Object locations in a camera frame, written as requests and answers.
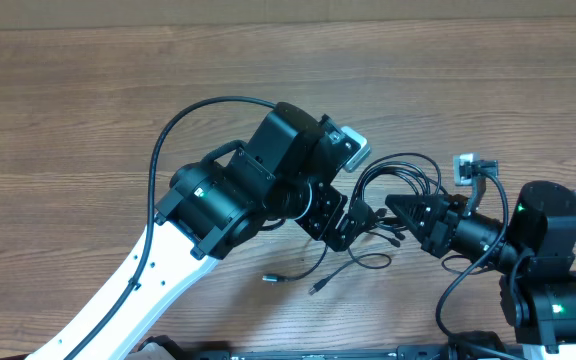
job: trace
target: wooden table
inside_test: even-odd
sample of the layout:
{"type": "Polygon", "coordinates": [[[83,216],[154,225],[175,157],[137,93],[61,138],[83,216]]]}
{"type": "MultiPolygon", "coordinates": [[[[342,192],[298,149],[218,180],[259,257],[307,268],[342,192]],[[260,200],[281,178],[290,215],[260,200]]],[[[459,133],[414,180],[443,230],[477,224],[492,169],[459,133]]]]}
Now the wooden table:
{"type": "MultiPolygon", "coordinates": [[[[447,179],[453,154],[479,151],[500,160],[511,204],[531,180],[576,190],[574,18],[0,32],[0,356],[40,347],[114,272],[145,224],[158,132],[181,108],[218,95],[325,112],[364,134],[373,158],[422,152],[447,179]]],[[[164,146],[158,196],[177,168],[248,139],[264,114],[230,104],[189,117],[164,146]]],[[[356,178],[341,173],[336,185],[349,193],[356,178]]],[[[369,202],[406,186],[379,179],[369,202]]],[[[500,216],[499,203],[491,191],[482,212],[500,216]]],[[[434,309],[453,275],[411,238],[400,249],[378,238],[354,248],[392,254],[393,265],[352,266],[311,297],[347,255],[273,286],[263,273],[305,270],[322,245],[294,224],[259,235],[150,334],[256,351],[444,342],[434,309]]],[[[458,288],[444,314],[451,329],[514,340],[498,278],[458,288]]]]}

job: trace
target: robotic arm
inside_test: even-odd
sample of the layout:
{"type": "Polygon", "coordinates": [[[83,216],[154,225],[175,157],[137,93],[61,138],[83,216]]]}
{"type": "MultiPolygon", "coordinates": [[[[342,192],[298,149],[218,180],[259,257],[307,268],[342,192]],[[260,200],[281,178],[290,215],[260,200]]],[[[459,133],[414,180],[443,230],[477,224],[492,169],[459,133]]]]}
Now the robotic arm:
{"type": "MultiPolygon", "coordinates": [[[[355,194],[344,213],[348,198],[331,183],[342,168],[354,171],[369,154],[366,139],[354,130],[339,128],[326,115],[317,121],[287,103],[225,97],[182,111],[166,126],[153,152],[144,234],[70,324],[28,359],[125,358],[175,299],[235,246],[263,230],[266,221],[292,219],[332,250],[348,249],[383,214],[355,194]],[[191,111],[225,101],[256,103],[272,111],[248,143],[227,143],[179,169],[155,205],[154,169],[168,131],[191,111]],[[231,152],[226,166],[216,162],[231,152]]],[[[504,274],[502,307],[517,341],[534,344],[529,352],[543,352],[530,357],[524,350],[524,356],[547,359],[569,351],[562,343],[576,344],[576,273],[570,272],[576,241],[574,193],[548,182],[527,184],[504,235],[504,224],[476,212],[485,178],[496,179],[496,162],[463,156],[455,164],[458,184],[473,186],[470,199],[390,195],[386,205],[424,251],[441,258],[454,250],[504,274]]],[[[505,351],[498,338],[481,333],[457,334],[450,340],[441,359],[490,353],[478,348],[505,351]]]]}

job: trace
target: wall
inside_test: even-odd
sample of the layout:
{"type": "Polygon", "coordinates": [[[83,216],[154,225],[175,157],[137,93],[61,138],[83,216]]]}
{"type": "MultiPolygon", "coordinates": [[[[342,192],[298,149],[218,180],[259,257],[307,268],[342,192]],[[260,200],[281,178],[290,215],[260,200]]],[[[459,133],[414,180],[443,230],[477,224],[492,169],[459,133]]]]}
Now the wall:
{"type": "Polygon", "coordinates": [[[576,0],[0,0],[0,30],[576,16],[576,0]]]}

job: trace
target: black cable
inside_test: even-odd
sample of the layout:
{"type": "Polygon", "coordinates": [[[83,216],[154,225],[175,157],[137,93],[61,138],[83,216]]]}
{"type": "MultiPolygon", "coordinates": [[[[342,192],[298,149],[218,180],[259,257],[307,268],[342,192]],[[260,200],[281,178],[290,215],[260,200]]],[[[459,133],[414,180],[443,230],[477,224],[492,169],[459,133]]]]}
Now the black cable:
{"type": "Polygon", "coordinates": [[[257,105],[261,105],[261,106],[266,106],[266,107],[269,107],[271,109],[274,109],[274,107],[275,107],[275,104],[273,104],[271,102],[268,102],[265,100],[260,100],[260,99],[255,99],[255,98],[251,98],[251,97],[221,96],[221,97],[215,97],[215,98],[211,98],[211,99],[202,100],[202,101],[199,101],[193,105],[188,106],[187,108],[180,111],[177,115],[175,115],[175,117],[172,118],[168,122],[168,124],[166,124],[166,127],[164,127],[164,129],[161,131],[161,134],[159,134],[159,138],[157,139],[157,143],[155,144],[155,147],[152,151],[152,156],[150,158],[150,167],[149,167],[149,173],[148,173],[148,217],[146,219],[146,221],[147,221],[146,222],[146,224],[147,224],[146,225],[146,238],[144,240],[144,250],[141,254],[141,260],[139,261],[139,264],[137,265],[137,270],[135,270],[135,274],[128,281],[128,286],[126,286],[126,289],[124,290],[124,292],[121,294],[121,296],[119,296],[119,299],[117,299],[115,304],[110,308],[110,310],[108,310],[106,315],[90,331],[90,333],[88,333],[88,335],[86,335],[86,337],[84,337],[81,340],[81,342],[79,342],[79,344],[77,346],[75,346],[75,348],[72,349],[72,351],[65,357],[65,360],[74,359],[75,356],[77,356],[77,354],[79,354],[79,352],[81,350],[83,350],[88,345],[88,343],[90,343],[90,341],[92,339],[94,339],[94,337],[101,331],[101,329],[103,329],[103,327],[117,313],[119,308],[123,305],[123,303],[126,301],[128,296],[132,292],[133,288],[138,284],[139,278],[141,277],[141,273],[143,272],[143,270],[146,266],[146,263],[148,262],[148,255],[150,254],[150,247],[152,245],[152,235],[153,235],[153,231],[154,231],[154,219],[155,219],[155,173],[157,171],[157,160],[159,158],[159,152],[161,151],[161,146],[163,145],[164,139],[166,139],[166,136],[168,135],[170,130],[172,130],[172,128],[184,116],[186,116],[189,113],[191,113],[192,111],[197,110],[197,109],[204,107],[206,105],[217,104],[217,103],[221,103],[221,102],[245,102],[245,103],[250,103],[250,104],[257,104],[257,105]]]}
{"type": "MultiPolygon", "coordinates": [[[[431,194],[431,186],[430,186],[431,184],[433,184],[435,186],[435,191],[434,191],[435,195],[439,194],[439,191],[442,191],[443,193],[447,193],[446,189],[444,189],[443,186],[441,186],[441,170],[439,169],[439,165],[437,165],[437,163],[433,159],[429,158],[426,155],[418,154],[418,153],[392,154],[392,155],[384,156],[382,158],[379,158],[379,159],[373,161],[372,163],[370,163],[370,165],[368,165],[364,169],[364,171],[361,173],[361,175],[359,175],[359,179],[357,180],[357,183],[355,184],[355,188],[353,189],[353,193],[352,193],[352,196],[350,198],[350,207],[353,206],[353,203],[355,201],[357,201],[357,199],[361,199],[363,201],[365,198],[366,187],[368,186],[368,184],[370,184],[370,182],[372,182],[374,179],[376,179],[377,177],[382,176],[382,175],[394,175],[394,176],[399,177],[400,179],[404,180],[411,187],[411,189],[413,190],[413,192],[416,195],[430,195],[431,194]],[[435,167],[435,170],[437,172],[437,181],[434,181],[434,180],[431,180],[430,178],[428,178],[426,173],[419,166],[417,166],[415,164],[405,162],[405,161],[387,161],[387,162],[384,162],[385,160],[389,160],[389,159],[392,159],[395,157],[402,157],[402,156],[421,157],[421,158],[427,160],[428,162],[430,162],[435,167]]],[[[406,230],[406,227],[403,225],[400,225],[397,227],[392,226],[392,225],[390,225],[390,226],[385,225],[385,224],[383,224],[383,221],[385,221],[386,219],[394,220],[394,221],[397,220],[396,217],[394,217],[394,218],[381,218],[378,222],[373,224],[373,226],[369,227],[368,230],[365,231],[365,233],[384,238],[384,239],[388,240],[392,245],[399,247],[401,244],[400,244],[398,239],[404,238],[404,236],[401,234],[401,231],[406,230]],[[382,230],[392,232],[395,235],[395,237],[397,237],[398,239],[393,239],[393,238],[387,237],[385,235],[371,231],[375,228],[379,228],[382,230]]],[[[331,275],[327,276],[326,278],[324,278],[322,280],[319,280],[310,289],[310,291],[309,291],[310,295],[313,295],[316,292],[320,291],[324,286],[326,286],[326,284],[333,277],[335,277],[335,275],[339,274],[342,270],[344,270],[348,266],[352,265],[353,263],[355,263],[355,264],[357,264],[363,268],[372,269],[372,270],[384,269],[384,268],[390,266],[390,264],[392,263],[392,258],[389,255],[384,254],[384,253],[370,253],[370,254],[364,254],[361,256],[354,256],[352,251],[350,249],[348,249],[348,255],[350,256],[351,260],[348,261],[347,263],[345,263],[344,265],[342,265],[339,269],[337,269],[331,275]],[[383,264],[383,265],[373,266],[373,265],[368,265],[368,264],[362,263],[360,261],[360,259],[363,259],[363,258],[366,258],[369,256],[385,257],[387,259],[387,262],[386,262],[386,264],[383,264]]]]}
{"type": "Polygon", "coordinates": [[[206,163],[212,163],[215,160],[219,159],[220,157],[228,154],[231,151],[235,151],[239,148],[245,148],[246,147],[246,142],[243,140],[233,140],[233,141],[229,141],[223,145],[221,145],[220,147],[216,148],[215,150],[209,152],[208,154],[206,154],[204,156],[203,159],[201,159],[201,163],[202,164],[206,164],[206,163]]]}
{"type": "Polygon", "coordinates": [[[451,339],[452,341],[455,341],[457,344],[459,344],[463,347],[470,348],[472,350],[477,350],[479,352],[483,352],[483,353],[498,357],[500,359],[525,360],[524,358],[521,358],[521,357],[506,354],[506,353],[503,353],[500,351],[496,351],[496,350],[489,349],[489,348],[486,348],[486,347],[483,347],[480,345],[470,343],[470,342],[462,339],[459,335],[454,334],[453,332],[448,330],[448,328],[444,325],[443,321],[441,320],[441,310],[443,309],[443,306],[446,303],[448,296],[450,296],[450,294],[455,290],[455,288],[474,269],[480,267],[482,264],[484,264],[486,261],[488,261],[488,257],[495,251],[499,242],[504,238],[504,236],[506,235],[506,229],[508,228],[508,217],[509,216],[508,216],[508,198],[506,197],[506,191],[504,190],[503,185],[501,185],[501,182],[499,181],[499,179],[497,179],[495,176],[489,175],[488,173],[485,173],[485,172],[482,173],[482,175],[485,176],[486,178],[488,178],[490,181],[492,181],[495,184],[495,186],[497,187],[497,190],[499,190],[499,196],[501,197],[501,204],[502,204],[502,210],[503,210],[503,226],[501,228],[501,231],[497,235],[497,238],[495,239],[495,241],[493,241],[492,244],[490,244],[490,247],[488,248],[488,250],[477,261],[472,263],[463,273],[461,273],[461,275],[459,275],[452,282],[452,284],[450,284],[450,286],[448,286],[446,291],[444,291],[443,295],[441,295],[441,298],[439,298],[439,302],[437,303],[437,308],[435,309],[435,321],[437,322],[437,326],[439,326],[441,331],[444,334],[446,334],[449,339],[451,339]]]}
{"type": "Polygon", "coordinates": [[[332,274],[326,276],[325,278],[319,280],[318,282],[315,283],[315,285],[312,286],[312,288],[310,288],[310,291],[308,291],[308,294],[310,295],[314,295],[317,292],[319,292],[321,289],[323,289],[324,286],[326,286],[326,284],[328,284],[328,282],[330,280],[332,280],[332,278],[334,278],[335,276],[337,276],[337,274],[339,274],[341,271],[343,271],[345,268],[347,268],[348,266],[352,265],[352,264],[357,264],[363,268],[366,269],[373,269],[373,270],[378,270],[378,269],[385,269],[388,266],[390,266],[390,264],[392,264],[392,258],[386,254],[383,253],[370,253],[370,254],[363,254],[360,256],[355,257],[352,253],[352,251],[350,251],[350,248],[348,249],[348,255],[350,255],[350,257],[352,258],[352,260],[347,261],[345,264],[343,264],[339,269],[335,270],[335,272],[333,272],[332,274]],[[362,263],[361,261],[359,261],[360,259],[363,258],[367,258],[369,256],[380,256],[380,257],[385,257],[386,258],[386,263],[383,265],[367,265],[362,263]]]}
{"type": "Polygon", "coordinates": [[[273,231],[273,230],[277,230],[280,227],[284,226],[284,224],[286,223],[286,219],[281,219],[279,221],[277,221],[274,224],[270,224],[270,225],[264,225],[262,226],[259,231],[273,231]]]}
{"type": "Polygon", "coordinates": [[[517,262],[515,263],[515,265],[513,265],[512,271],[510,272],[510,278],[508,279],[509,287],[510,287],[509,290],[510,290],[510,293],[513,294],[513,296],[515,293],[515,281],[517,280],[517,271],[519,270],[521,263],[525,259],[528,259],[528,258],[533,257],[533,256],[535,256],[535,253],[532,251],[532,249],[526,248],[519,255],[519,258],[517,259],[517,262]]]}
{"type": "Polygon", "coordinates": [[[306,276],[310,275],[313,271],[315,271],[315,269],[317,269],[319,267],[319,265],[321,265],[321,262],[324,261],[324,258],[326,257],[327,252],[328,252],[328,245],[324,246],[324,252],[321,253],[319,260],[317,260],[315,265],[313,265],[309,270],[307,270],[307,271],[305,271],[299,275],[285,276],[285,275],[278,275],[278,274],[266,274],[262,277],[262,280],[267,281],[267,282],[290,282],[290,281],[301,280],[301,279],[305,278],[306,276]]]}
{"type": "MultiPolygon", "coordinates": [[[[448,256],[447,258],[445,258],[441,261],[441,267],[444,268],[444,270],[448,271],[451,274],[455,274],[455,275],[463,274],[463,272],[449,268],[448,265],[446,265],[446,262],[453,260],[453,259],[466,259],[466,260],[468,260],[468,258],[463,256],[463,255],[451,255],[451,256],[448,256]]],[[[493,271],[493,270],[495,270],[495,269],[493,269],[491,267],[484,267],[484,268],[481,268],[477,271],[473,271],[472,273],[470,273],[470,275],[485,274],[485,273],[493,271]]]]}

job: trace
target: wood grain surface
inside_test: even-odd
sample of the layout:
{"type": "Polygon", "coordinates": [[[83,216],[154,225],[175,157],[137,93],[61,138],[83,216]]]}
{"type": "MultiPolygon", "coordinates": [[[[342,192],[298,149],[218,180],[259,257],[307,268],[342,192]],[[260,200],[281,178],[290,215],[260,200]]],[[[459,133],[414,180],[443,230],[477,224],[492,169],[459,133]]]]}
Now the wood grain surface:
{"type": "Polygon", "coordinates": [[[576,0],[0,0],[0,30],[564,16],[576,0]]]}
{"type": "MultiPolygon", "coordinates": [[[[145,224],[160,129],[181,108],[219,95],[327,113],[364,134],[372,158],[421,152],[446,182],[453,154],[479,151],[500,160],[511,203],[531,180],[576,190],[574,18],[0,32],[0,356],[40,347],[115,271],[145,224]]],[[[265,112],[228,104],[188,117],[164,145],[158,196],[180,166],[248,139],[265,112]]],[[[356,178],[341,173],[335,184],[349,193],[356,178]]],[[[377,207],[408,191],[378,179],[368,198],[377,207]]],[[[500,216],[499,204],[490,191],[482,212],[500,216]]],[[[149,334],[256,351],[444,342],[434,309],[453,275],[413,239],[396,249],[368,237],[354,249],[392,254],[393,264],[352,266],[308,296],[347,255],[273,286],[263,273],[303,271],[322,244],[295,224],[259,235],[149,334]]],[[[447,325],[512,341],[498,278],[465,281],[447,303],[447,325]]]]}

